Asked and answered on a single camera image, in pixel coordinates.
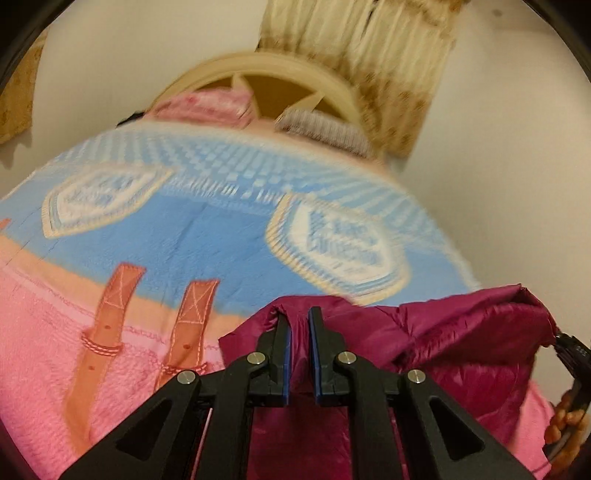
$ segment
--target beige curtain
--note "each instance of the beige curtain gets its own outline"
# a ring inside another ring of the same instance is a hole
[[[0,95],[0,145],[31,127],[37,67],[46,38],[47,31],[22,58]]]
[[[447,55],[463,0],[269,0],[263,50],[306,56],[360,95],[367,134],[408,157]]]

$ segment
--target stitching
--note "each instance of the stitching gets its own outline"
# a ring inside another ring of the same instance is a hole
[[[94,343],[92,340],[90,340],[90,338],[88,338],[88,335],[86,332],[82,332],[82,334],[80,335],[82,338],[82,344],[88,348],[88,350],[98,354],[98,355],[103,355],[103,356],[116,356],[122,349],[123,349],[123,345],[120,343],[117,346],[105,346],[105,345],[99,345],[98,343]]]
[[[117,279],[119,278],[119,276],[121,275],[121,277],[123,277],[123,274],[126,272],[129,273],[133,273],[134,276],[131,278],[130,280],[130,284],[131,284],[131,290],[130,290],[130,295],[129,295],[129,299],[127,301],[127,303],[121,307],[121,309],[123,310],[121,313],[121,320],[118,321],[118,325],[117,325],[117,334],[118,334],[118,338],[121,338],[121,333],[123,331],[123,323],[125,322],[125,312],[127,311],[127,306],[129,304],[129,300],[131,299],[131,296],[133,295],[133,291],[135,290],[135,287],[137,286],[137,284],[139,283],[139,281],[141,280],[142,276],[144,275],[146,269],[144,267],[137,267],[136,265],[132,265],[130,263],[120,263],[117,266],[117,269],[115,270],[115,274],[109,279],[109,282],[107,283],[105,289],[103,290],[103,295],[100,299],[99,302],[99,307],[97,308],[96,311],[96,316],[95,316],[95,327],[96,327],[96,319],[99,319],[101,314],[102,314],[102,310],[103,310],[103,306],[104,305],[111,305],[111,306],[115,306],[111,303],[108,303],[107,301],[107,297],[110,293],[110,290],[113,288],[113,285],[115,284],[115,282],[117,281]]]
[[[208,368],[207,363],[203,364],[202,366],[199,365],[201,358],[203,356],[203,335],[205,332],[205,326],[207,320],[211,314],[211,308],[213,303],[213,298],[215,296],[215,292],[217,290],[217,286],[219,285],[220,281],[218,279],[215,280],[194,280],[192,281],[187,288],[185,289],[185,293],[183,299],[181,301],[181,305],[178,310],[176,321],[174,322],[173,331],[171,334],[170,339],[170,347],[168,349],[168,354],[166,355],[166,360],[163,363],[160,373],[158,374],[158,379],[156,381],[155,390],[160,388],[164,384],[164,378],[167,375],[174,376],[178,374],[180,371],[184,370],[184,368],[178,368],[175,365],[171,365],[173,360],[173,355],[176,351],[176,343],[177,343],[177,329],[181,323],[186,323],[188,325],[195,325],[201,327],[201,332],[199,338],[197,338],[197,365],[195,368],[197,372],[200,371],[205,372]],[[196,297],[196,292],[199,287],[206,286],[207,288],[202,291],[199,297]],[[205,304],[203,308],[199,308],[199,303],[206,297]],[[183,320],[189,313],[191,315],[195,315],[197,317],[197,321],[194,321],[191,317],[187,320]]]
[[[124,264],[121,264],[124,267],[123,268],[118,268],[114,277],[114,281],[113,284],[115,284],[117,281],[119,282],[119,286],[118,288],[114,288],[113,291],[107,293],[105,295],[105,303],[107,303],[108,305],[111,305],[113,307],[122,309],[125,307],[124,305],[124,301],[123,301],[123,290],[126,286],[128,286],[128,284],[124,283],[124,278],[125,278],[125,274],[127,272],[129,272],[129,268],[125,268]],[[115,299],[116,301],[118,300],[118,303],[113,303],[113,297],[118,296],[118,299]]]

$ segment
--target maroon fabric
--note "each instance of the maroon fabric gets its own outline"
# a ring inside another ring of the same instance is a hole
[[[259,409],[249,480],[350,478],[345,409],[314,404],[307,313],[320,306],[326,326],[379,368],[422,368],[499,441],[519,418],[540,345],[554,342],[548,310],[520,285],[400,307],[358,307],[339,297],[282,297],[220,339],[226,365],[252,352],[283,312],[292,330],[290,406]]]

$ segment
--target printed strap pattern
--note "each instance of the printed strap pattern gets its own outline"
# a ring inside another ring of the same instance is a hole
[[[84,348],[64,403],[64,418],[79,455],[91,447],[90,412],[111,361],[121,351],[127,305],[144,273],[145,268],[120,264],[103,292],[94,326],[82,333]]]
[[[170,348],[154,385],[162,387],[178,372],[192,369],[204,374],[203,334],[212,310],[219,280],[192,281],[183,297],[170,337]]]

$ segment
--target cream wooden headboard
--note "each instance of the cream wooden headboard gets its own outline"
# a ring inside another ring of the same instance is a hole
[[[235,53],[197,65],[166,88],[152,106],[182,92],[230,85],[253,92],[255,107],[263,116],[277,116],[285,108],[316,108],[361,125],[355,92],[342,78],[317,64],[268,52]]]

